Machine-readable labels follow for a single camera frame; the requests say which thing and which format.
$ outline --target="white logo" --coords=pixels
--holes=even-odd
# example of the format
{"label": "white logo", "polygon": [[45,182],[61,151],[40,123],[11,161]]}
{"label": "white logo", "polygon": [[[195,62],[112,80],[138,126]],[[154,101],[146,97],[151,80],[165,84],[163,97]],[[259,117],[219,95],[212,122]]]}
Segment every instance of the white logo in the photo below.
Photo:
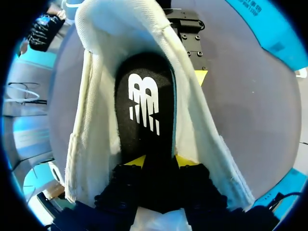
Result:
{"label": "white logo", "polygon": [[[146,94],[146,90],[149,89],[151,95]],[[153,118],[151,115],[158,113],[158,88],[157,84],[151,77],[141,77],[137,74],[131,74],[128,78],[128,97],[137,103],[135,105],[137,123],[140,123],[140,104],[142,111],[143,126],[146,128],[146,108],[148,106],[150,130],[153,131]],[[129,107],[129,117],[133,120],[133,107]],[[155,119],[156,133],[159,136],[159,121]]]}

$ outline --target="black mounting bracket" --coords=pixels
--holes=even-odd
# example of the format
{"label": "black mounting bracket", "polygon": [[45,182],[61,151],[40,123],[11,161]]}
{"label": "black mounting bracket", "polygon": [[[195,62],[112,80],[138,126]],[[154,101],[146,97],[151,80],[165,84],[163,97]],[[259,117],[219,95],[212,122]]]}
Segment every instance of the black mounting bracket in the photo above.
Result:
{"label": "black mounting bracket", "polygon": [[205,28],[204,23],[199,19],[197,13],[193,11],[183,11],[178,9],[164,10],[171,26],[181,39],[195,70],[207,70],[206,59],[200,43],[201,30]]}

